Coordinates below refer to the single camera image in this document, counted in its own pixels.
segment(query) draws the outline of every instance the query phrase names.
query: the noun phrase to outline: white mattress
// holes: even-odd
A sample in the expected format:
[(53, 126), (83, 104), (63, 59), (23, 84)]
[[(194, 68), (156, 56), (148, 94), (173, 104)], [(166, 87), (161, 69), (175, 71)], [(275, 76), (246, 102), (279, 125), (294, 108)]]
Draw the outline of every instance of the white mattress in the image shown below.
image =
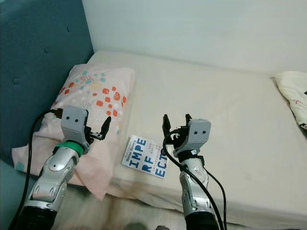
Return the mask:
[[(201, 148), (206, 168), (224, 186), (227, 221), (256, 228), (307, 229), (307, 141), (269, 76), (115, 52), (96, 52), (89, 63), (133, 68), (138, 79), (127, 137), (163, 139), (185, 114), (212, 123)], [(179, 169), (165, 179), (120, 164), (108, 193), (182, 211)], [(222, 193), (209, 192), (222, 213)]]

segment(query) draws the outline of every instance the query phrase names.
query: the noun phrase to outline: pillow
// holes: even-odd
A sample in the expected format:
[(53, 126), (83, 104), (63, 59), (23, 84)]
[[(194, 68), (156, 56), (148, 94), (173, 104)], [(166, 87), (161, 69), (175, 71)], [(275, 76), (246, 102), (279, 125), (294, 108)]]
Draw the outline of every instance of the pillow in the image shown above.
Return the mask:
[[(95, 140), (88, 154), (81, 156), (70, 184), (85, 185), (97, 198), (103, 199), (110, 182), (116, 156), (119, 152), (120, 135), (127, 103), (134, 87), (134, 71), (113, 68), (102, 64), (83, 64), (72, 68), (60, 90), (52, 109), (74, 105), (89, 112), (87, 126), (100, 132), (108, 116), (112, 117), (106, 139)], [(45, 161), (64, 135), (60, 119), (53, 114), (45, 115), (42, 126), (33, 137), (31, 174), (39, 175)], [(12, 149), (16, 169), (26, 171), (28, 147)]]
[(275, 79), (298, 125), (307, 131), (307, 73), (287, 71), (277, 74)]

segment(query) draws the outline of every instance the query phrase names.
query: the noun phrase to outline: black cable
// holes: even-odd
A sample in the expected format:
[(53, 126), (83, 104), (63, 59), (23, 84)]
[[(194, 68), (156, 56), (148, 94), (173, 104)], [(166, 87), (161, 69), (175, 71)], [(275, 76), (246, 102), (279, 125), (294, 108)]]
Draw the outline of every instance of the black cable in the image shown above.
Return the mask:
[(225, 194), (224, 188), (223, 188), (222, 184), (208, 170), (206, 170), (206, 172), (207, 172), (207, 174), (209, 176), (211, 176), (212, 179), (215, 180), (215, 182), (220, 186), (220, 188), (222, 190), (223, 200), (224, 200), (224, 212), (223, 212), (223, 215), (224, 215), (224, 218), (223, 218), (224, 219), (224, 228), (225, 228), (225, 230), (227, 230), (227, 224), (226, 224), (227, 223), (227, 221), (226, 221), (226, 194)]
[(202, 188), (202, 190), (204, 191), (204, 193), (207, 195), (208, 199), (210, 200), (212, 207), (215, 211), (216, 217), (218, 219), (219, 222), (219, 226), (220, 226), (220, 230), (224, 230), (224, 226), (223, 226), (223, 222), (222, 222), (222, 218), (221, 215), (219, 213), (219, 210), (212, 198), (212, 196), (210, 195), (210, 193), (208, 192), (208, 190), (206, 189), (206, 187), (202, 184), (202, 182), (193, 174), (191, 173), (187, 168), (183, 167), (179, 162), (177, 162), (167, 151), (166, 149), (166, 140), (175, 133), (178, 133), (179, 130), (173, 130), (170, 133), (167, 134), (167, 136), (164, 138), (163, 140), (163, 151), (164, 153), (167, 155), (167, 157), (178, 167), (180, 168), (182, 171), (186, 172), (192, 179), (194, 179), (194, 181), (196, 181), (196, 183)]
[(27, 164), (27, 172), (26, 172), (26, 177), (25, 177), (25, 183), (24, 183), (24, 192), (23, 192), (23, 196), (21, 198), (19, 207), (15, 213), (15, 216), (13, 218), (13, 220), (11, 221), (11, 224), (9, 226), (9, 230), (14, 230), (18, 217), (20, 215), (21, 210), (23, 209), (24, 206), (24, 201), (25, 198), (27, 196), (27, 191), (28, 191), (28, 186), (29, 186), (29, 179), (30, 179), (30, 170), (31, 170), (31, 160), (32, 160), (32, 138), (33, 138), (33, 133), (34, 133), (34, 129), (37, 125), (37, 123), (40, 121), (40, 119), (46, 115), (47, 113), (54, 113), (55, 110), (47, 110), (43, 113), (41, 113), (33, 122), (32, 126), (31, 126), (31, 130), (30, 130), (30, 134), (29, 134), (29, 152), (28, 152), (28, 164)]

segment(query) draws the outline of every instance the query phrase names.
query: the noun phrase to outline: pink pillowcase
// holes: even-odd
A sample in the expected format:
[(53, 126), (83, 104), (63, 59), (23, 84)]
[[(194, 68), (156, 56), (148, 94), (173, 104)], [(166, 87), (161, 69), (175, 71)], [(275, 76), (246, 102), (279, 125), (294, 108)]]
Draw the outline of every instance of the pink pillowcase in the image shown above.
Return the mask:
[[(85, 185), (97, 198), (103, 199), (112, 177), (113, 166), (119, 153), (127, 102), (134, 88), (134, 71), (102, 64), (83, 64), (72, 68), (52, 108), (74, 105), (89, 112), (87, 126), (100, 132), (108, 116), (112, 117), (105, 140), (95, 140), (88, 154), (81, 156), (70, 184)], [(47, 114), (38, 132), (34, 133), (31, 174), (39, 175), (43, 164), (54, 147), (62, 141), (60, 119)], [(28, 147), (12, 149), (16, 169), (26, 171)]]

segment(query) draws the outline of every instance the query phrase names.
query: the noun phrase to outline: book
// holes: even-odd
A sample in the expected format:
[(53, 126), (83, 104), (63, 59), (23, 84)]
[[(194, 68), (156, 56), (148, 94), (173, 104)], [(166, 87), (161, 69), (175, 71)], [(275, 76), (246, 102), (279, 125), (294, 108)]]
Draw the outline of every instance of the book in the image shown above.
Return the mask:
[(132, 135), (125, 151), (122, 165), (164, 178), (167, 156), (161, 154), (162, 144)]

